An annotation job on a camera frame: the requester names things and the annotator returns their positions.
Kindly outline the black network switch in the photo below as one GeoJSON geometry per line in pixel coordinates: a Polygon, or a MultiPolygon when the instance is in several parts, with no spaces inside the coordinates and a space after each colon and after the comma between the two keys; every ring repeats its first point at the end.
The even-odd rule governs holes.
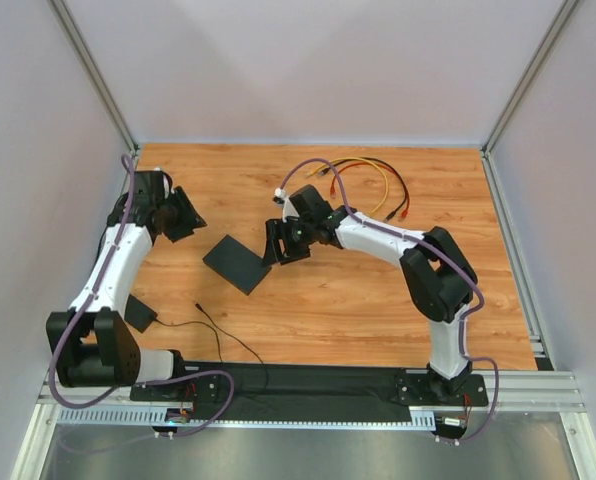
{"type": "Polygon", "coordinates": [[[260,256],[230,235],[225,235],[203,262],[245,295],[250,295],[271,271],[260,256]]]}

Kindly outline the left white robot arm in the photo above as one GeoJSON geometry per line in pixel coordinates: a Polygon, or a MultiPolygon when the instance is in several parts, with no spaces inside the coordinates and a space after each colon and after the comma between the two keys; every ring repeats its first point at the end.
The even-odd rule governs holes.
{"type": "Polygon", "coordinates": [[[159,236],[177,242],[205,227],[187,194],[162,170],[135,172],[107,218],[92,272],[69,308],[46,322],[54,376],[64,387],[167,381],[179,353],[138,345],[125,322],[131,289],[159,236]]]}

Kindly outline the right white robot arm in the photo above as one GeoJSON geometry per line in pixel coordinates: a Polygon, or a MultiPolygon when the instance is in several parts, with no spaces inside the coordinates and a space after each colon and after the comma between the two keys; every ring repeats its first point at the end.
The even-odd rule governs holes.
{"type": "Polygon", "coordinates": [[[429,321],[430,388],[453,395],[472,371],[465,353],[467,314],[477,286],[475,271],[449,232],[435,227],[412,231],[378,222],[344,204],[336,209],[312,185],[289,195],[276,189],[279,219],[265,222],[264,267],[310,256],[314,243],[359,251],[402,270],[410,298],[429,321]]]}

